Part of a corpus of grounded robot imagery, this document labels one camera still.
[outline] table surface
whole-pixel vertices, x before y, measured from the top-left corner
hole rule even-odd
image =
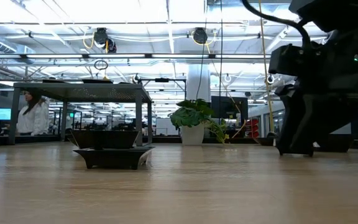
[[[2,146],[0,223],[358,223],[358,150],[154,146],[139,170],[87,170],[69,142]]]
[[[136,94],[143,103],[152,99],[141,84],[109,83],[15,83],[14,88],[35,91],[43,96],[69,102],[135,103]]]

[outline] hanging cable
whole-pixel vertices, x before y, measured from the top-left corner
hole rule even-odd
[[[216,66],[215,66],[214,61],[213,61],[213,60],[211,60],[211,61],[212,61],[212,64],[213,64],[213,66],[214,66],[214,68],[215,68],[215,72],[218,74],[219,72],[218,72],[218,69],[217,69]],[[237,108],[237,111],[239,112],[239,114],[241,114],[241,110],[240,110],[240,108],[236,105],[236,101],[235,101],[235,100],[233,99],[233,97],[231,96],[230,91],[227,89],[227,86],[226,86],[222,81],[221,81],[221,84],[222,84],[223,88],[225,89],[226,93],[229,95],[230,100],[233,102],[234,106]],[[246,125],[246,122],[247,122],[247,120],[244,119],[244,124],[242,124],[241,128],[240,128],[231,138],[236,137],[236,136],[242,131],[242,129],[243,129],[244,126]]]
[[[207,25],[207,16],[206,16],[206,14],[205,14],[205,25],[204,25],[204,30],[206,30],[206,25]],[[198,99],[198,93],[200,92],[200,87],[201,87],[201,78],[203,77],[204,50],[205,50],[205,43],[203,44],[203,52],[201,53],[200,81],[198,82],[198,88],[197,88],[196,100]]]
[[[106,69],[109,67],[109,64],[105,60],[97,60],[93,64],[93,67],[99,70],[96,74],[96,79],[98,79],[99,72],[104,70],[104,77],[106,77]]]
[[[263,14],[262,13],[262,0],[259,0],[259,11],[260,11],[260,14]],[[270,131],[272,132],[274,130],[273,109],[272,109],[272,101],[270,99],[271,96],[270,96],[270,92],[269,92],[269,84],[267,83],[268,77],[267,77],[267,63],[266,63],[265,34],[264,34],[264,22],[263,22],[262,18],[260,18],[260,31],[262,34],[262,48],[264,51],[265,85],[266,85],[268,110],[269,110],[269,114],[270,114]]]
[[[305,30],[305,28],[303,28],[303,25],[305,25],[307,23],[307,21],[301,21],[298,24],[298,23],[291,21],[289,19],[281,19],[281,18],[277,18],[275,16],[263,14],[262,7],[260,6],[262,3],[260,2],[260,0],[259,0],[259,11],[256,10],[254,7],[252,7],[249,4],[248,0],[242,0],[242,3],[246,7],[246,9],[248,9],[248,11],[252,12],[256,16],[259,16],[261,18],[264,18],[264,19],[267,19],[267,20],[270,20],[273,22],[279,22],[281,24],[285,24],[285,25],[294,27],[302,35],[302,47],[306,50],[311,48],[310,36],[307,33],[307,31]]]
[[[221,124],[221,109],[222,106],[222,101],[221,101],[221,90],[222,90],[222,66],[223,65],[223,5],[222,5],[222,1],[221,1],[221,68],[219,71],[219,124]]]
[[[84,46],[87,48],[87,49],[92,49],[93,47],[93,42],[94,42],[94,32],[92,33],[92,43],[91,43],[91,46],[88,46],[86,43],[85,43],[85,37],[86,37],[86,32],[84,32],[84,38],[82,39],[83,43],[84,43]]]

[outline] yellow cable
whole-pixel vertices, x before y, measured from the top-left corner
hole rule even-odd
[[[212,63],[212,64],[214,65],[215,72],[218,73],[218,70],[217,70],[217,68],[215,67],[215,63]],[[226,85],[222,82],[222,80],[220,80],[220,82],[221,82],[221,84],[223,85],[223,88],[226,90],[226,93],[229,95],[230,100],[233,101],[234,106],[236,106],[236,108],[237,108],[239,114],[241,114],[240,108],[236,105],[236,102],[234,101],[233,97],[232,97],[231,94],[229,93],[229,90],[227,89]],[[246,125],[246,122],[247,122],[247,120],[244,119],[244,124],[241,126],[240,130],[238,130],[238,131],[233,135],[232,138],[236,137],[236,136],[241,132],[241,130],[242,130],[242,129],[244,128],[244,126]]]
[[[259,0],[259,12],[262,13],[262,0]],[[265,48],[265,34],[264,34],[264,22],[263,19],[260,18],[260,30],[262,31],[262,48],[264,50],[264,64],[265,64],[265,85],[267,92],[267,102],[268,102],[268,110],[270,113],[270,131],[273,132],[273,109],[272,109],[272,101],[270,99],[269,93],[269,84],[267,83],[267,64],[266,64],[266,48]]]
[[[196,43],[196,44],[198,44],[198,45],[204,45],[204,44],[199,44],[199,43],[197,43],[197,42],[194,40],[194,31],[191,33],[191,38],[193,39],[194,43]],[[216,33],[214,32],[214,38],[211,40],[211,42],[205,43],[205,45],[208,46],[209,44],[212,44],[212,42],[215,41],[215,38],[216,38]]]
[[[84,39],[82,39],[83,43],[84,43],[84,46],[87,48],[87,49],[91,49],[93,47],[93,42],[94,42],[94,32],[92,33],[92,43],[91,43],[91,46],[88,46],[86,43],[85,43],[85,35],[86,35],[86,32],[84,32]]]
[[[208,50],[208,53],[211,54],[211,51],[209,50],[209,46],[207,45],[206,46],[207,50]]]
[[[103,80],[109,80],[109,78],[108,78],[107,75],[106,75],[106,70],[107,70],[107,69],[104,69],[104,77],[103,77]]]

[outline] white pot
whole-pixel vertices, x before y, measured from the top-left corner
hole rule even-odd
[[[200,146],[204,139],[204,125],[181,127],[181,143],[185,146]]]

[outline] black tray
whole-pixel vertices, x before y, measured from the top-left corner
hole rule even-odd
[[[130,149],[138,131],[79,131],[72,130],[74,144],[80,149]]]
[[[86,168],[93,166],[103,168],[131,168],[136,170],[138,166],[146,162],[153,147],[135,147],[133,149],[78,149],[74,150],[81,155]]]

